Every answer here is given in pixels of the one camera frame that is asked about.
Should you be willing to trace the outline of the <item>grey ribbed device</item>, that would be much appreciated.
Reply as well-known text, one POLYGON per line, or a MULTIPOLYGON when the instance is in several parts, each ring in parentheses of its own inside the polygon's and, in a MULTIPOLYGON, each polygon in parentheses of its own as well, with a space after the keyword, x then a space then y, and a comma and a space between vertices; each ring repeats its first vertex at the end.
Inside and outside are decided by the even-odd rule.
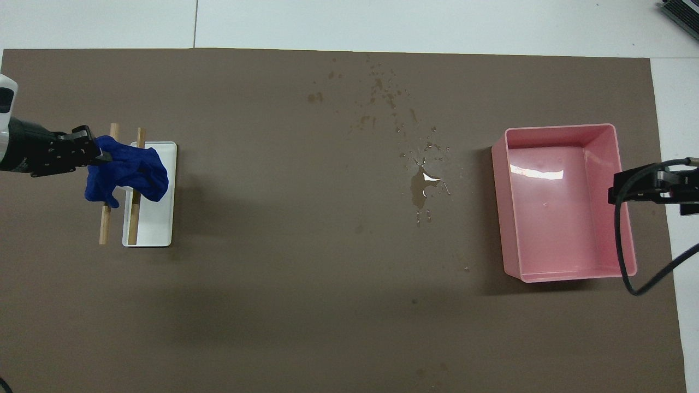
POLYGON ((699 0, 661 0, 661 12, 677 24, 699 29, 699 0))

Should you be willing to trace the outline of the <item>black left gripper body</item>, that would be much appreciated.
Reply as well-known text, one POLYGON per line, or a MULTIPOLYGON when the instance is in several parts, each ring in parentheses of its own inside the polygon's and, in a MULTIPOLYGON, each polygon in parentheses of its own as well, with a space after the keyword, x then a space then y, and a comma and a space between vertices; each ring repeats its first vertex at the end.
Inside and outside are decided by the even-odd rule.
POLYGON ((7 172, 33 177, 73 172, 82 166, 81 150, 65 132, 51 132, 39 124, 12 117, 4 154, 7 172))

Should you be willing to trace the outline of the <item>blue towel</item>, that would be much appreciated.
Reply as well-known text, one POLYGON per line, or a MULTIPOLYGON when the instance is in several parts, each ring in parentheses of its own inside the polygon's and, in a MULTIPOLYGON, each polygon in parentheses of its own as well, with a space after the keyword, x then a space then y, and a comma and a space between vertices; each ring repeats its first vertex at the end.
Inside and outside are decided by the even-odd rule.
POLYGON ((155 149, 121 144, 111 136, 99 136, 95 144, 112 160, 88 166, 84 191, 87 201, 117 209, 120 204, 113 196, 116 187, 131 187, 153 202, 162 200, 169 186, 168 172, 155 149))

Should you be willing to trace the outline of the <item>pink plastic bin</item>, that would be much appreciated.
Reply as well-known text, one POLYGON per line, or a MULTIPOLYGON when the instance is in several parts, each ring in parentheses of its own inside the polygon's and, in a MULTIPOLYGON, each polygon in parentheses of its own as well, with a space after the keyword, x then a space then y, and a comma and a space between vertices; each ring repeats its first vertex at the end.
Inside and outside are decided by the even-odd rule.
POLYGON ((491 149, 503 269, 524 283, 619 278, 612 124, 506 129, 491 149))

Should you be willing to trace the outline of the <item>brown table mat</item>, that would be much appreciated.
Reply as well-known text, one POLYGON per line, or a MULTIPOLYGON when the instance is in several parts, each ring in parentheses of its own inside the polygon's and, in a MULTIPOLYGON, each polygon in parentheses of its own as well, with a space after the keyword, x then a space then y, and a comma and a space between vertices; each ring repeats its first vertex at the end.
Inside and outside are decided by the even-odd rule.
POLYGON ((502 267, 491 147, 610 123, 661 159, 648 59, 5 50, 17 117, 178 146, 168 248, 98 245, 85 171, 0 172, 0 376, 15 393, 684 393, 672 278, 502 267), (400 124, 453 196, 416 227, 400 124))

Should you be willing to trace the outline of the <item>spilled water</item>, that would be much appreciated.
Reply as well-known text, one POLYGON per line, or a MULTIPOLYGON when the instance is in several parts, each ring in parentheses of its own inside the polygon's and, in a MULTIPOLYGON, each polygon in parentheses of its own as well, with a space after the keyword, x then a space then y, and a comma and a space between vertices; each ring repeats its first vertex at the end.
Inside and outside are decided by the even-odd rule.
POLYGON ((416 227, 434 221, 434 209, 440 199, 453 196, 448 177, 451 147, 440 141, 439 127, 412 127, 400 124, 395 133, 400 137, 400 167, 407 173, 407 190, 416 227))

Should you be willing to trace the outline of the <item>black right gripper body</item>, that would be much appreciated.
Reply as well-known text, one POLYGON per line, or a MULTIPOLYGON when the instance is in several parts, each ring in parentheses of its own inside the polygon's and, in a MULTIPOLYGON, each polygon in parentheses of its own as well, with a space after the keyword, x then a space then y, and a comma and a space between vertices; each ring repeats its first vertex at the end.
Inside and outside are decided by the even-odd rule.
POLYGON ((699 204, 699 167, 683 171, 663 168, 657 173, 659 204, 699 204))

